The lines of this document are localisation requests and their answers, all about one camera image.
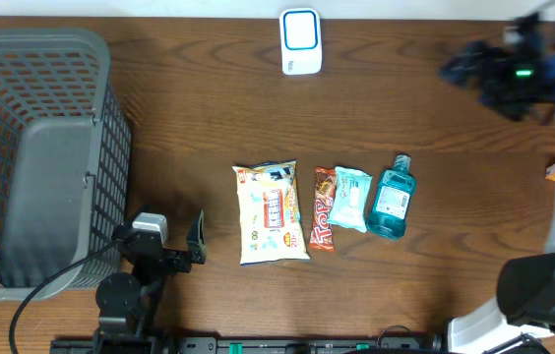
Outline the white snack bag red label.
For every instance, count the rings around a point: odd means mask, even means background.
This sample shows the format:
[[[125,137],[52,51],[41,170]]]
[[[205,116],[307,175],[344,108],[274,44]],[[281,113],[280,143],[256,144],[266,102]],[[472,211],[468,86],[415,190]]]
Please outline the white snack bag red label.
[[[232,168],[236,176],[243,266],[308,261],[297,194],[296,162]]]

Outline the brown chocolate bar wrapper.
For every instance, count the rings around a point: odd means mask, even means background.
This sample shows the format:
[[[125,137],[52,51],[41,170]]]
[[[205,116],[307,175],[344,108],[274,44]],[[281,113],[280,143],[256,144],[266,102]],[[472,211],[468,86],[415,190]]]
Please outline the brown chocolate bar wrapper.
[[[309,239],[312,249],[327,252],[335,250],[333,228],[329,218],[335,201],[336,182],[334,169],[321,166],[315,168],[313,221]]]

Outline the teal wet wipes pack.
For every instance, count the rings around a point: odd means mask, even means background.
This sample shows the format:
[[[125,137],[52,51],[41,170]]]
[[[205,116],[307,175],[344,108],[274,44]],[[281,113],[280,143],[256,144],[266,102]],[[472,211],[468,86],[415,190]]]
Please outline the teal wet wipes pack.
[[[331,225],[367,231],[364,209],[369,195],[372,176],[358,169],[337,166],[336,195],[329,216]]]

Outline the blue mouthwash bottle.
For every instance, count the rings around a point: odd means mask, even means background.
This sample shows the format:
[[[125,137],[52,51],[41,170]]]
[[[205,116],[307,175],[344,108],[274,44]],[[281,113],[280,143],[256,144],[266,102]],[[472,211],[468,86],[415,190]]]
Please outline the blue mouthwash bottle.
[[[372,210],[367,218],[367,229],[393,240],[400,239],[406,229],[406,217],[416,181],[409,174],[411,157],[396,156],[391,168],[380,177]]]

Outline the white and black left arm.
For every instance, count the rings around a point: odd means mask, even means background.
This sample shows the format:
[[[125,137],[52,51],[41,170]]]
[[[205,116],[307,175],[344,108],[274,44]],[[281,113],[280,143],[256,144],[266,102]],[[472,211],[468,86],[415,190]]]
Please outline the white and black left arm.
[[[167,221],[161,214],[140,212],[118,225],[112,240],[133,266],[107,276],[97,287],[98,330],[94,353],[174,353],[175,343],[154,327],[167,280],[206,262],[205,215],[200,212],[186,235],[185,250],[164,247]]]

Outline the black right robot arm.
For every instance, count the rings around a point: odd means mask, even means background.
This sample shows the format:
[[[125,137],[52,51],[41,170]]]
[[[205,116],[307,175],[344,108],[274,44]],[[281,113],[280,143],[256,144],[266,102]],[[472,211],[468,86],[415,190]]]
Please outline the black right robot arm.
[[[519,121],[536,103],[555,108],[555,48],[546,51],[538,30],[540,13],[514,20],[505,46],[471,42],[441,70],[451,84],[477,84],[482,104]],[[539,350],[555,336],[555,207],[544,252],[507,261],[496,295],[472,313],[451,320],[443,348],[454,353],[514,353]]]

